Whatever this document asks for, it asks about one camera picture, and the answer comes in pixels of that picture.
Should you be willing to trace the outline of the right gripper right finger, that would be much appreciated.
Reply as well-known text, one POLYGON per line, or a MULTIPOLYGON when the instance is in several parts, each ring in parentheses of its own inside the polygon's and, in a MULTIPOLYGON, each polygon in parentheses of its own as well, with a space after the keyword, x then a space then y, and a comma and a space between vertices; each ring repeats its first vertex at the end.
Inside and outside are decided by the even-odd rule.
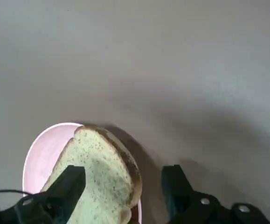
POLYGON ((254 205, 234 203, 230 209, 213 195, 193 190, 180 165, 164 166, 161 186, 169 224, 269 224, 254 205))

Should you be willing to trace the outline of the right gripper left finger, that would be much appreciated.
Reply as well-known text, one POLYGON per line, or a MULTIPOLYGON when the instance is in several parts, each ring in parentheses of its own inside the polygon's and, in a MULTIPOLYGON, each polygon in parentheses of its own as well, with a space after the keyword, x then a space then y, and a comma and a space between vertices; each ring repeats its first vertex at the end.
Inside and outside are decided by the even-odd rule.
POLYGON ((85 168, 69 165, 46 191, 31 194, 16 189, 0 189, 0 193, 23 194, 16 204, 0 210, 0 224, 65 224, 85 186, 85 168))

